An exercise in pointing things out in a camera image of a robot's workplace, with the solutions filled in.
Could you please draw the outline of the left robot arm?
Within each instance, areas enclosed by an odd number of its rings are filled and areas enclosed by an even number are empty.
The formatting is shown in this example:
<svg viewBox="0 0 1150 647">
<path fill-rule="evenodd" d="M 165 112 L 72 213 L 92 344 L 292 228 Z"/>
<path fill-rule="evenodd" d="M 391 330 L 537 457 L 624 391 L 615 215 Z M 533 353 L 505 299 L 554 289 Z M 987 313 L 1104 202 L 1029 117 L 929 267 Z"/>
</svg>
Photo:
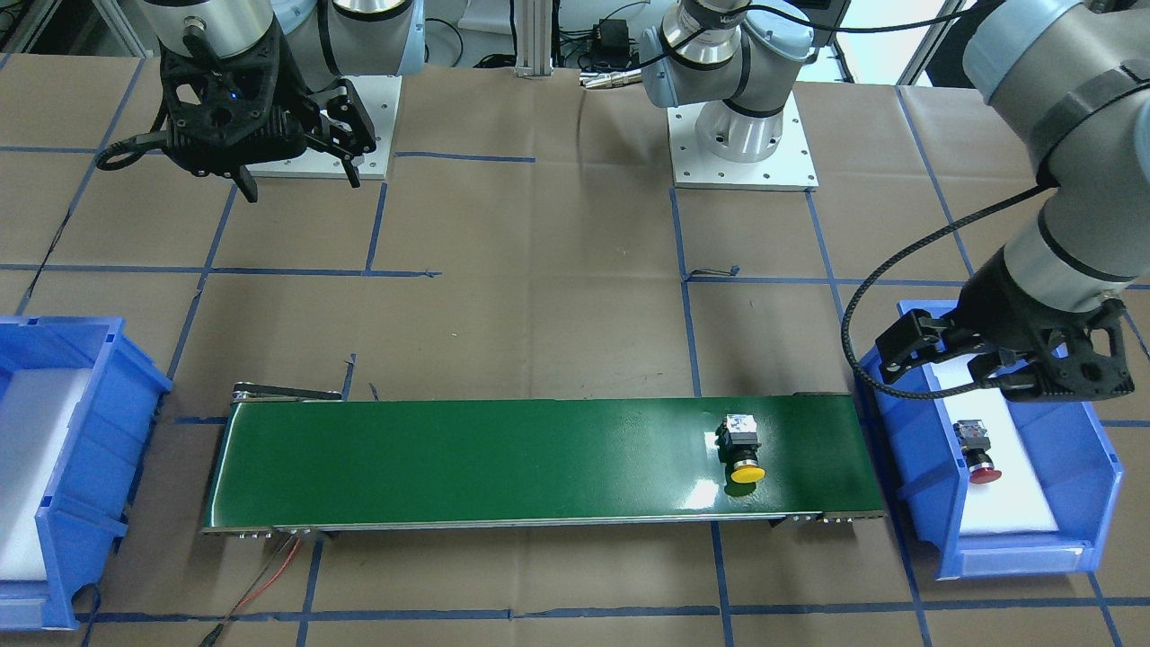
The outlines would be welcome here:
<svg viewBox="0 0 1150 647">
<path fill-rule="evenodd" d="M 963 69 L 1032 160 L 1034 187 L 892 255 L 843 315 L 846 363 L 876 392 L 941 400 L 995 388 L 1014 402 L 1101 401 L 1134 392 L 1121 292 L 1147 275 L 1147 6 L 1096 13 L 1080 1 L 977 1 L 941 13 L 975 21 Z M 820 24 L 781 1 L 678 1 L 619 78 L 650 101 L 706 105 L 712 155 L 758 163 Z M 876 368 L 852 347 L 854 308 L 892 265 L 983 217 L 1050 191 L 1038 215 L 965 284 L 953 310 L 905 313 L 876 339 Z"/>
</svg>

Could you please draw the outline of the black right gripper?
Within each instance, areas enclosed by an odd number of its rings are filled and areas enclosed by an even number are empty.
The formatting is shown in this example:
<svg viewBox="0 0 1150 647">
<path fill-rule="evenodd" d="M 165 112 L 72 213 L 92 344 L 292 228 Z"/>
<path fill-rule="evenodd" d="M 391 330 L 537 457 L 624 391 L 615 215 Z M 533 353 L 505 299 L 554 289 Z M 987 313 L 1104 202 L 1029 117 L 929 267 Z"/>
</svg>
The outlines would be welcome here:
<svg viewBox="0 0 1150 647">
<path fill-rule="evenodd" d="M 283 32 L 274 23 L 253 48 L 202 66 L 195 57 L 161 48 L 162 102 L 168 128 L 164 153 L 190 174 L 235 174 L 235 187 L 258 202 L 258 184 L 247 164 L 302 155 L 305 143 L 340 160 L 350 187 L 361 185 L 358 164 L 376 151 L 376 131 L 366 103 L 348 78 L 334 79 L 305 97 L 302 78 Z"/>
</svg>

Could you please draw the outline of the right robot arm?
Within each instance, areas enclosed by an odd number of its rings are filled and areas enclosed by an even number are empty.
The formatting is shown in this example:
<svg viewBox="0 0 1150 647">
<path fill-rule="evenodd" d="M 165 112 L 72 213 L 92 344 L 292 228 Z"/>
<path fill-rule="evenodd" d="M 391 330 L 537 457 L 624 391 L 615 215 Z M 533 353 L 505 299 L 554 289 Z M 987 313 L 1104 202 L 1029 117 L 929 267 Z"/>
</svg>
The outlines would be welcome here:
<svg viewBox="0 0 1150 647">
<path fill-rule="evenodd" d="M 345 176 L 388 162 L 397 86 L 425 66 L 420 1 L 144 1 L 158 37 L 162 102 L 146 134 L 103 151 L 112 171 L 150 151 L 195 177 L 233 182 L 315 169 Z"/>
</svg>

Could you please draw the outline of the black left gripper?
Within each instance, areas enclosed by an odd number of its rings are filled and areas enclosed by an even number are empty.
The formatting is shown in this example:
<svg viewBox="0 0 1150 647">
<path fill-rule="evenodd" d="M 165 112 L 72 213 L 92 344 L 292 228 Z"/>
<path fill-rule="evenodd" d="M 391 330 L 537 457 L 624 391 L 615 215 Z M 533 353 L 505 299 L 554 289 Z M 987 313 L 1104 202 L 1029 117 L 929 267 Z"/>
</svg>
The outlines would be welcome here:
<svg viewBox="0 0 1150 647">
<path fill-rule="evenodd" d="M 1084 313 L 1056 310 L 1026 294 L 995 253 L 960 292 L 952 319 L 925 310 L 900 316 L 875 348 L 880 378 L 975 351 L 969 376 L 1010 401 L 1101 401 L 1134 393 L 1120 319 L 1120 299 Z"/>
</svg>

